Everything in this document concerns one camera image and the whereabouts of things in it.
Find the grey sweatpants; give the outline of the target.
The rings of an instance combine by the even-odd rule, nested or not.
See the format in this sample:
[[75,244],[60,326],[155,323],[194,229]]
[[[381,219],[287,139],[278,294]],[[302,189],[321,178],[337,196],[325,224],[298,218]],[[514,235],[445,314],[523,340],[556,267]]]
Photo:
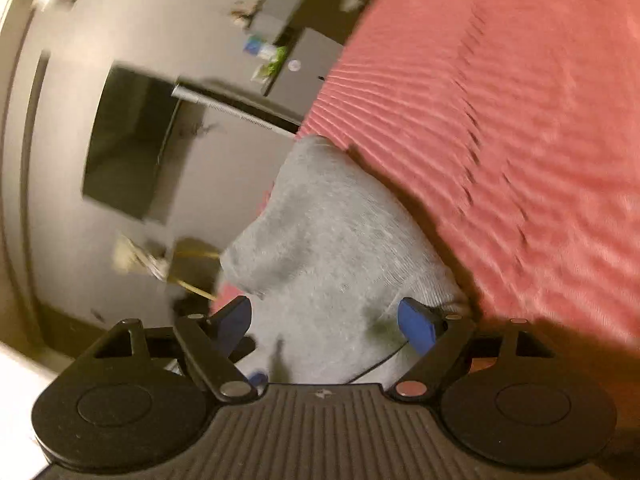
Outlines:
[[221,266],[252,303],[256,347],[240,370],[272,382],[390,385],[418,359],[397,323],[401,300],[471,312],[407,209],[322,136],[294,144]]

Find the yellow legged side table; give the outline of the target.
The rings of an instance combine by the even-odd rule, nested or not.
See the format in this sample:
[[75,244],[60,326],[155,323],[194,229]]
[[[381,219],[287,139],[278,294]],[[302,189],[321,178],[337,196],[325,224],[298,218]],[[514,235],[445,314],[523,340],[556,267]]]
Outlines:
[[217,298],[220,251],[195,237],[178,238],[168,258],[167,281],[213,302]]

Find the cream wrapped flower bouquet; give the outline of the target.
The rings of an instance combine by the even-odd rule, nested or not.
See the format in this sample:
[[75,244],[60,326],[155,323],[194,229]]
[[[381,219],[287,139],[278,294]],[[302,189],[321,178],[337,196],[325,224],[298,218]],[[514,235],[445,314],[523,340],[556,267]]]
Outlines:
[[113,249],[112,263],[119,274],[143,274],[164,282],[168,278],[169,263],[164,257],[154,256],[129,237],[119,235]]

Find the white folded panel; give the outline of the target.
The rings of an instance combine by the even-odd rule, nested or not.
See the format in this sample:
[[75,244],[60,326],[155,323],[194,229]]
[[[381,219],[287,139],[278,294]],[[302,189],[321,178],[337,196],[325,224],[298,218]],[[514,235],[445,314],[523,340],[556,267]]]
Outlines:
[[180,101],[212,108],[287,136],[296,136],[303,123],[302,115],[270,102],[261,94],[215,78],[181,77],[175,82],[171,95]]

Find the pink ribbed bed blanket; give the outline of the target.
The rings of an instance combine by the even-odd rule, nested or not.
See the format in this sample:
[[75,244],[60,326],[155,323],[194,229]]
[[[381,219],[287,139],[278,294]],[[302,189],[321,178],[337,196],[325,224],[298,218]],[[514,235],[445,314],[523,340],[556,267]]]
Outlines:
[[434,226],[480,308],[639,348],[639,0],[373,0],[299,130]]

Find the grey bedside cabinet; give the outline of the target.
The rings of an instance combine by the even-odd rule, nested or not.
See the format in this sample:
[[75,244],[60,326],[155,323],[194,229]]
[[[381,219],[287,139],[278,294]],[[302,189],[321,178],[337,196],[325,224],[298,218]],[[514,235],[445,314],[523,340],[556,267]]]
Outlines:
[[320,32],[305,28],[288,51],[273,80],[267,84],[265,97],[293,115],[304,117],[342,51],[341,44]]

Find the green item on cabinet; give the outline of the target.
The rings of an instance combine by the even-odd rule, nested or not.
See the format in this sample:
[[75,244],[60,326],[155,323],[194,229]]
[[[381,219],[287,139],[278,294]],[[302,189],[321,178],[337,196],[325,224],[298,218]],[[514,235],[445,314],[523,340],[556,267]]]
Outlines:
[[288,54],[287,47],[273,47],[271,50],[261,50],[258,54],[258,58],[263,60],[261,66],[258,66],[252,76],[252,81],[256,84],[265,84],[277,73],[281,67],[286,55]]

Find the blue white box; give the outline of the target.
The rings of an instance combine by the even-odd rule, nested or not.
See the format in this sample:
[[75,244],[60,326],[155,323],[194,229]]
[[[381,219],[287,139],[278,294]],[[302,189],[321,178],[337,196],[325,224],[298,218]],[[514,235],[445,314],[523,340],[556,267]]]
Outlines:
[[249,36],[243,51],[255,58],[270,62],[279,52],[279,48],[258,36]]

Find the wall mounted black television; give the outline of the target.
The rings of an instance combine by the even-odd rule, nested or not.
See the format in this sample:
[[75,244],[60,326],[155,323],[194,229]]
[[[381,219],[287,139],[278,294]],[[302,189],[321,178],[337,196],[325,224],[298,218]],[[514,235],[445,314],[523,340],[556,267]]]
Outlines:
[[112,65],[92,126],[83,196],[146,217],[179,109],[174,88],[171,81]]

